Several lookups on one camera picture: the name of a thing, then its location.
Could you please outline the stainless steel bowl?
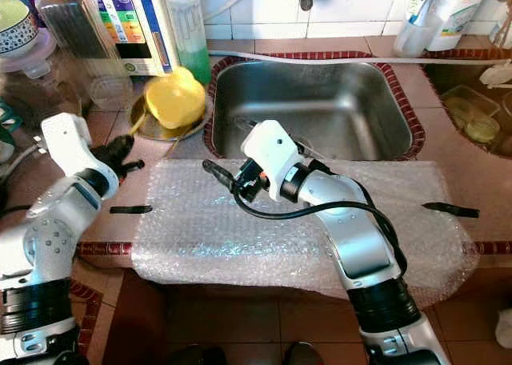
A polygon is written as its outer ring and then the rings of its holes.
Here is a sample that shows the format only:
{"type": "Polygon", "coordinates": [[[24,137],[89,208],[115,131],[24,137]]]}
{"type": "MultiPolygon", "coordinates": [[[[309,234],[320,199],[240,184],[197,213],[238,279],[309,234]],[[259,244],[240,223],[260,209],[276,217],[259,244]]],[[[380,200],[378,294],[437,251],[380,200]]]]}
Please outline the stainless steel bowl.
{"type": "Polygon", "coordinates": [[[176,139],[189,138],[193,134],[200,132],[211,118],[212,111],[211,98],[206,98],[206,109],[202,113],[202,118],[194,121],[186,127],[179,127],[176,130],[166,130],[158,120],[151,116],[149,107],[146,104],[143,93],[135,95],[133,106],[128,110],[130,123],[130,132],[136,137],[154,139],[154,141],[172,142],[176,139]]]}

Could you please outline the small clear glass cup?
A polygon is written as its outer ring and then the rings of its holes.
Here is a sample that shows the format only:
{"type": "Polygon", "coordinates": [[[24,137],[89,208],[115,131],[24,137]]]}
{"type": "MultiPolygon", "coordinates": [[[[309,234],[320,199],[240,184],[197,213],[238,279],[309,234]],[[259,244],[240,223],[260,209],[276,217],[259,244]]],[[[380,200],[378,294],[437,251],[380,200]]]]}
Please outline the small clear glass cup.
{"type": "Polygon", "coordinates": [[[99,110],[123,111],[133,97],[131,80],[125,75],[102,75],[89,80],[89,98],[99,110]]]}

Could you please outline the clear bubble wrap sheet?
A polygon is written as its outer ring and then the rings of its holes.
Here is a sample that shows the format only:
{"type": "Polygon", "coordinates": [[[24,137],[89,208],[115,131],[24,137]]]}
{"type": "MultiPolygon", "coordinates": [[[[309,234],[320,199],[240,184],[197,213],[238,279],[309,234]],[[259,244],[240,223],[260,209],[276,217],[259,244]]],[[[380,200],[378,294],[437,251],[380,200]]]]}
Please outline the clear bubble wrap sheet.
{"type": "MultiPolygon", "coordinates": [[[[449,202],[434,162],[330,160],[362,183],[394,223],[417,303],[449,298],[476,270],[479,255],[456,216],[426,208],[449,202]]],[[[331,298],[346,295],[315,216],[266,221],[245,214],[198,159],[171,159],[150,172],[147,203],[131,251],[140,277],[163,284],[282,286],[331,298]]]]}

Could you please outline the stainless steel sink basin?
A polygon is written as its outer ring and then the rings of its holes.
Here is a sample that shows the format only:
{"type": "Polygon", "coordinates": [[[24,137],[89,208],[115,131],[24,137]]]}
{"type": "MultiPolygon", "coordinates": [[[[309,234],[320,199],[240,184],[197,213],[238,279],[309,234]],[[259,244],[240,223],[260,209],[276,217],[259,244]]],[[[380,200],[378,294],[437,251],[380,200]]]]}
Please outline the stainless steel sink basin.
{"type": "Polygon", "coordinates": [[[219,158],[242,157],[235,117],[278,120],[319,157],[355,161],[416,158],[426,131],[391,65],[362,53],[288,54],[284,62],[227,55],[207,94],[202,141],[219,158]]]}

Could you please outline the green dish soap bottle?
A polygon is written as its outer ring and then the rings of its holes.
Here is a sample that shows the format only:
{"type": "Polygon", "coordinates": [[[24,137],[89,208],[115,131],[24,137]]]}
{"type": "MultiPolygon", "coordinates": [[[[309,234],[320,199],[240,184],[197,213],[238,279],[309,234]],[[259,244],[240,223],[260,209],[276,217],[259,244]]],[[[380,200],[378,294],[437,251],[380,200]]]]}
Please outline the green dish soap bottle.
{"type": "Polygon", "coordinates": [[[212,72],[201,0],[165,0],[165,4],[179,64],[207,86],[212,72]]]}

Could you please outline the plastic jar with pink lid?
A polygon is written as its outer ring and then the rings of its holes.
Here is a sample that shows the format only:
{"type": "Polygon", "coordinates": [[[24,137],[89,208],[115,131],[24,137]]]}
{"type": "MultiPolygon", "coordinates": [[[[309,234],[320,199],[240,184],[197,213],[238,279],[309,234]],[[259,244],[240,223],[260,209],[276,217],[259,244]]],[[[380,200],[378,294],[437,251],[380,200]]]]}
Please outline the plastic jar with pink lid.
{"type": "Polygon", "coordinates": [[[2,101],[30,134],[41,134],[44,119],[59,113],[83,114],[84,98],[74,77],[76,68],[48,29],[21,58],[1,58],[2,101]]]}

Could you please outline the white water ionizer appliance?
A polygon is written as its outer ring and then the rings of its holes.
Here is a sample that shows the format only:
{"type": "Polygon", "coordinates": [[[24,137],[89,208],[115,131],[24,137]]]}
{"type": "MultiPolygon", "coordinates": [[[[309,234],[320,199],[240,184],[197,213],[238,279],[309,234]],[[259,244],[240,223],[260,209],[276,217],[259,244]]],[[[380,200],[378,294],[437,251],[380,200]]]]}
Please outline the white water ionizer appliance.
{"type": "Polygon", "coordinates": [[[95,1],[128,74],[156,76],[171,71],[174,55],[160,22],[157,0],[95,1]]]}

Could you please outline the clear jar with orange lid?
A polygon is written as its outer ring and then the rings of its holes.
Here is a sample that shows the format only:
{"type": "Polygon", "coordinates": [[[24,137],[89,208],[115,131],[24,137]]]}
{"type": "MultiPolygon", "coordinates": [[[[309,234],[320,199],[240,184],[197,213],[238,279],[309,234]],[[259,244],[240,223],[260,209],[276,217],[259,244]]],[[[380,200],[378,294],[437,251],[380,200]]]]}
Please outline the clear jar with orange lid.
{"type": "Polygon", "coordinates": [[[59,46],[82,62],[89,77],[124,75],[95,0],[37,0],[35,6],[59,46]]]}

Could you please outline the green patterned ceramic bowl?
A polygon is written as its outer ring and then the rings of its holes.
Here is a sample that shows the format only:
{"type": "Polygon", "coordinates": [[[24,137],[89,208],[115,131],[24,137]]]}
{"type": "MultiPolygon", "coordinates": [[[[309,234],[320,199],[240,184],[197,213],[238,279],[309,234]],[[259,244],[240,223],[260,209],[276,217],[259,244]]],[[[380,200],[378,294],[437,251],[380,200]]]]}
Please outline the green patterned ceramic bowl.
{"type": "Polygon", "coordinates": [[[0,0],[0,58],[19,58],[35,46],[39,29],[22,0],[0,0]]]}

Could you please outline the clear tumbler with toothbrush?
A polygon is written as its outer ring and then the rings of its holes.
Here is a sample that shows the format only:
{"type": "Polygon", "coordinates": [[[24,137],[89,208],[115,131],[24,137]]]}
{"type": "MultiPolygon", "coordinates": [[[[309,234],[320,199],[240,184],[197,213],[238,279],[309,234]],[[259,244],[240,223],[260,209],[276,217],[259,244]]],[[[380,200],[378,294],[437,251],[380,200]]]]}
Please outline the clear tumbler with toothbrush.
{"type": "Polygon", "coordinates": [[[399,58],[420,58],[445,19],[442,0],[410,0],[410,16],[394,42],[399,58]]]}

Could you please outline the clear plastic food container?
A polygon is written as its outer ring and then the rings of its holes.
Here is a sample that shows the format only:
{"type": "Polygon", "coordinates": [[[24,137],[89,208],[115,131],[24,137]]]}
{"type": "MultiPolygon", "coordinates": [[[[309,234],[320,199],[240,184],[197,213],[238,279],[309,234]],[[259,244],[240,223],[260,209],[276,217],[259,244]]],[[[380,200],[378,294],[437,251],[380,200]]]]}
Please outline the clear plastic food container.
{"type": "Polygon", "coordinates": [[[457,130],[479,145],[490,145],[500,134],[500,123],[494,117],[500,106],[468,86],[456,86],[442,94],[443,105],[457,130]]]}

